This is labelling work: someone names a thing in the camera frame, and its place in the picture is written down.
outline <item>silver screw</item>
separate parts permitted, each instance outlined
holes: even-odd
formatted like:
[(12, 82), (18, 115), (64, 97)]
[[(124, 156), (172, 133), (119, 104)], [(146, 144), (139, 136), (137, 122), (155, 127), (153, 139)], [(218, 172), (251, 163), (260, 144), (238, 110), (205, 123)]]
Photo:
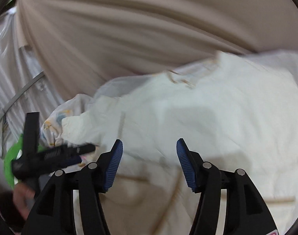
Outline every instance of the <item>silver screw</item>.
[(97, 166), (98, 166), (98, 165), (97, 165), (96, 163), (90, 163), (90, 164), (88, 165), (88, 168), (89, 168), (89, 169), (95, 169)]
[(54, 173), (54, 175), (56, 175), (57, 177), (59, 177), (62, 174), (63, 174), (63, 170), (60, 170), (60, 169)]
[(209, 163), (209, 162), (204, 162), (204, 163), (202, 164), (202, 166), (203, 166), (204, 168), (206, 168), (206, 169), (210, 169), (210, 168), (212, 167), (211, 163)]
[(243, 169), (238, 169), (237, 174), (243, 176), (245, 175), (245, 171)]

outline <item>pink and white label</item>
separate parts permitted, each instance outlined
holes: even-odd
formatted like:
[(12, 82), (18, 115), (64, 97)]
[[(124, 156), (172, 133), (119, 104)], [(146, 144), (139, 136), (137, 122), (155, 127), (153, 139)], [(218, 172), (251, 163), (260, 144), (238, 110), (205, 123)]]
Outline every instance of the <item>pink and white label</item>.
[(271, 231), (270, 233), (268, 233), (266, 235), (279, 235), (279, 232), (278, 232), (278, 230), (274, 230), (274, 231)]

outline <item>blue gripper pad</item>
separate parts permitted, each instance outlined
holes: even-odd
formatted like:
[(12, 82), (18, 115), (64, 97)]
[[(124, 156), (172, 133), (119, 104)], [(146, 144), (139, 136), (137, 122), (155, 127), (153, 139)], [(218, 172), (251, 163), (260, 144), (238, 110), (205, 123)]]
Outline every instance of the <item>blue gripper pad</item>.
[(120, 140), (116, 140), (114, 146), (111, 149), (111, 153), (112, 157), (105, 171), (105, 180), (103, 186), (105, 191), (108, 191), (113, 185), (114, 178), (123, 155), (123, 143)]
[(195, 171), (194, 171), (193, 166), (188, 158), (187, 154), (189, 154), (189, 150), (188, 150), (183, 139), (179, 139), (177, 141), (176, 152), (177, 152), (179, 162), (181, 163), (181, 167), (184, 172), (184, 176), (185, 176), (187, 185), (189, 188), (192, 189), (193, 192), (195, 192), (195, 190), (197, 188)]

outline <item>gray strap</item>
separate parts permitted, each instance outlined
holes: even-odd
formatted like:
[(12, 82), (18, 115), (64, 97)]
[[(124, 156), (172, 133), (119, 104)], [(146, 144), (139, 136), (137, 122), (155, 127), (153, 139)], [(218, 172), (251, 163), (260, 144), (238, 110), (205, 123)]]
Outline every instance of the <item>gray strap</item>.
[(3, 113), (0, 114), (0, 122), (3, 121), (3, 117), (8, 112), (8, 110), (12, 107), (12, 105), (38, 80), (40, 80), (45, 74), (40, 72), (37, 76), (35, 76), (30, 82), (28, 82), (18, 93), (4, 106), (2, 109)]

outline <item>brown fabric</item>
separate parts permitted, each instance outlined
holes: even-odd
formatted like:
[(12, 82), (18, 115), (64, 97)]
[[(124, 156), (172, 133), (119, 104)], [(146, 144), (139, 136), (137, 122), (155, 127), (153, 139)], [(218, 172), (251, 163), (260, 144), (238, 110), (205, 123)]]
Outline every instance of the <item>brown fabric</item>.
[(216, 50), (298, 49), (292, 0), (18, 0), (17, 9), (20, 45), (65, 99)]

